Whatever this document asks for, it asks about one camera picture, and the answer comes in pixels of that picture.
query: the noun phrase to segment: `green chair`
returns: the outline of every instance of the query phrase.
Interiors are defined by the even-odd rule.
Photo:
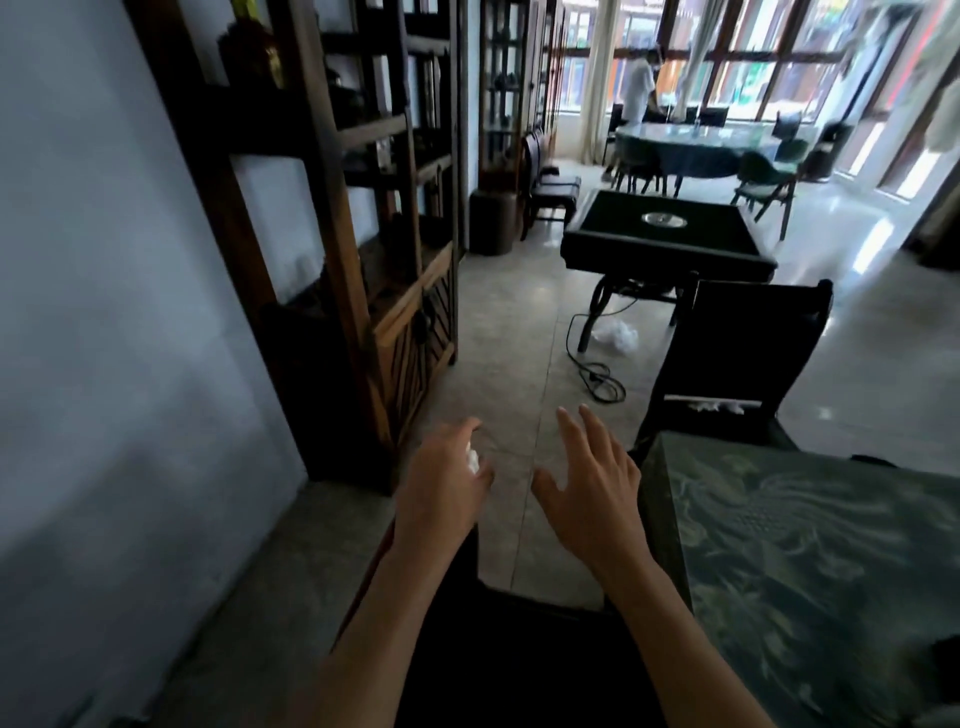
[[[777,148],[774,161],[789,161],[800,164],[806,158],[806,150],[809,148],[810,142],[806,139],[784,139]]]
[[[657,147],[645,139],[635,136],[618,136],[616,139],[616,155],[619,163],[616,177],[613,179],[613,188],[617,192],[624,179],[627,180],[627,192],[636,192],[636,181],[644,180],[640,194],[645,194],[650,182],[656,182],[656,190],[660,191],[660,181],[663,181],[663,195],[666,195],[666,179],[660,172],[660,156]]]
[[[740,169],[736,176],[740,180],[740,185],[735,190],[731,205],[736,205],[742,197],[747,201],[749,210],[753,212],[754,203],[760,203],[762,207],[754,218],[759,220],[773,202],[779,202],[783,205],[780,240],[786,237],[790,208],[793,206],[793,196],[797,189],[798,172],[782,172],[770,159],[759,152],[745,152],[740,158]]]

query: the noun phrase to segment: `black cable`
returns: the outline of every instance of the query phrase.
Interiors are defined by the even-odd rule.
[[[597,318],[616,316],[616,314],[626,311],[637,301],[639,301],[639,299],[633,299],[620,310],[601,313]],[[572,318],[570,318],[570,326],[566,328],[566,355],[569,356],[570,361],[576,365],[577,374],[580,375],[580,379],[584,382],[584,386],[587,387],[587,391],[590,392],[590,396],[593,397],[594,401],[598,401],[601,404],[617,404],[618,402],[624,401],[627,399],[627,388],[612,375],[609,366],[602,361],[578,361],[573,354],[570,353],[570,332],[573,330],[573,322],[577,316],[587,318],[589,314],[575,313]],[[601,394],[600,390],[605,387],[612,391],[611,397],[604,397]]]

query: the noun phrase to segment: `white shirt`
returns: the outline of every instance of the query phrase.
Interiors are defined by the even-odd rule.
[[[626,121],[641,121],[647,108],[650,94],[657,89],[654,71],[646,59],[636,59],[627,68],[627,90],[623,94],[623,118]]]

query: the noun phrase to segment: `forearm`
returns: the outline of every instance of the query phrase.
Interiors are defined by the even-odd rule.
[[[442,566],[394,548],[387,552],[321,666],[319,693],[304,728],[394,724],[423,618],[444,576]]]
[[[624,560],[600,575],[627,623],[670,728],[772,728],[649,557]]]

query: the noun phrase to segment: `round dining table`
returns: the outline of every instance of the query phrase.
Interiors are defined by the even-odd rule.
[[[774,160],[780,140],[761,128],[726,129],[692,124],[626,124],[616,130],[617,136],[628,136],[650,142],[660,158],[660,171],[665,177],[675,175],[674,197],[680,193],[684,177],[717,179],[732,177],[740,166],[744,152],[760,152]],[[782,172],[795,174],[797,164],[774,162]]]

